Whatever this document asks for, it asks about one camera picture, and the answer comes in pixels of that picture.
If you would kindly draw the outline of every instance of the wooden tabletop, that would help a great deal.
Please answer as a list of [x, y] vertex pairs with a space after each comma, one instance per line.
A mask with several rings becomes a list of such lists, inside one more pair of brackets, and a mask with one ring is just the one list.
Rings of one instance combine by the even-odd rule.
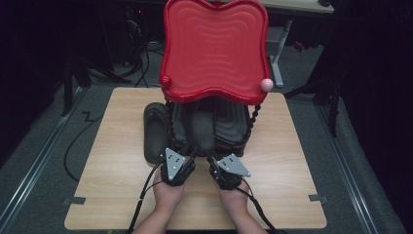
[[323, 7], [318, 0], [259, 0], [259, 2], [267, 8], [312, 13], [334, 13], [334, 8], [331, 5]]
[[[143, 110], [150, 102], [165, 102], [159, 89], [114, 90], [94, 140], [65, 227], [73, 230], [128, 229], [143, 184], [153, 165], [143, 156]], [[276, 228], [323, 228], [326, 219], [300, 141], [282, 94], [269, 93], [246, 145], [243, 164], [247, 179], [266, 217]], [[170, 230], [234, 229], [219, 202], [205, 158], [197, 158], [184, 197]], [[154, 208], [153, 192], [146, 194], [137, 220]], [[264, 226], [253, 204], [253, 216]]]

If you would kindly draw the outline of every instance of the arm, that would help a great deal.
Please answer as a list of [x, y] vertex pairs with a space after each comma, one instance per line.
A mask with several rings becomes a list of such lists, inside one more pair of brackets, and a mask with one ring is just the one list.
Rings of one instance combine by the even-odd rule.
[[[162, 181], [161, 172], [155, 172], [154, 183]], [[153, 186], [155, 194], [155, 209], [147, 216], [132, 234], [161, 234], [165, 233], [179, 202], [182, 199], [185, 184], [172, 187], [163, 182]]]
[[[222, 190], [215, 183], [219, 198], [227, 211], [239, 234], [267, 234], [268, 232], [249, 214], [248, 198], [238, 190]], [[248, 187], [243, 181], [240, 189], [247, 191]]]

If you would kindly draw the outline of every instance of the metal bar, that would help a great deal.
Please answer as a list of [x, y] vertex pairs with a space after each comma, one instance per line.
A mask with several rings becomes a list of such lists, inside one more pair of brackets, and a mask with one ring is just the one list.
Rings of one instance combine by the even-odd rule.
[[86, 90], [80, 87], [76, 90], [75, 101], [74, 101], [72, 108], [68, 111], [66, 115], [61, 116], [60, 120], [55, 126], [55, 129], [49, 135], [48, 139], [46, 140], [45, 145], [43, 146], [42, 150], [38, 154], [36, 160], [30, 167], [29, 171], [27, 172], [22, 182], [20, 183], [19, 188], [15, 192], [15, 195], [10, 200], [7, 208], [1, 214], [0, 233], [7, 233], [9, 228], [12, 226], [13, 221], [15, 220], [25, 200], [30, 194], [31, 189], [36, 184], [37, 179], [39, 178], [40, 174], [43, 172], [44, 168], [46, 167], [46, 164], [51, 158], [53, 149], [56, 144], [56, 140], [58, 139], [62, 130], [64, 129], [64, 126], [66, 125], [67, 120], [69, 119], [70, 115], [75, 109], [77, 103], [85, 95], [85, 93], [86, 93]]
[[347, 164], [346, 158], [343, 151], [341, 150], [338, 139], [334, 137], [328, 127], [328, 117], [322, 106], [316, 106], [316, 112], [323, 122], [323, 127], [325, 132], [328, 134], [330, 142], [335, 150], [335, 159], [343, 181], [347, 187], [350, 198], [352, 199], [353, 206], [355, 207], [358, 219], [360, 220], [361, 226], [364, 233], [375, 234], [378, 233], [376, 225], [374, 224], [373, 218], [365, 204], [364, 197], [362, 196], [355, 178], [353, 177], [352, 171]]

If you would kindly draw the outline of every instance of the metal bracket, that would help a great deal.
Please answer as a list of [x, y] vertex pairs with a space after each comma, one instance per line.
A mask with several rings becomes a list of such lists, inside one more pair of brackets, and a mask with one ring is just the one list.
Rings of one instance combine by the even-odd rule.
[[165, 152], [167, 154], [168, 179], [173, 180], [179, 172], [179, 169], [185, 163], [185, 157], [169, 148], [167, 148]]
[[218, 166], [227, 173], [251, 177], [251, 173], [246, 169], [243, 163], [235, 156], [230, 154], [223, 159], [217, 161]]

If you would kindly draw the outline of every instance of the small ball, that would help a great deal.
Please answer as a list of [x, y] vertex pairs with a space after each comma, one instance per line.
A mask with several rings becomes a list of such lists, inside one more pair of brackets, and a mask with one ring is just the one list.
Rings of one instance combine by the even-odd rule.
[[172, 84], [172, 79], [170, 79], [170, 77], [168, 76], [163, 76], [159, 83], [161, 84], [161, 86], [165, 89], [168, 89], [170, 87], [170, 85]]
[[274, 82], [273, 80], [269, 78], [265, 78], [264, 80], [261, 81], [261, 90], [264, 92], [270, 92], [274, 87]]

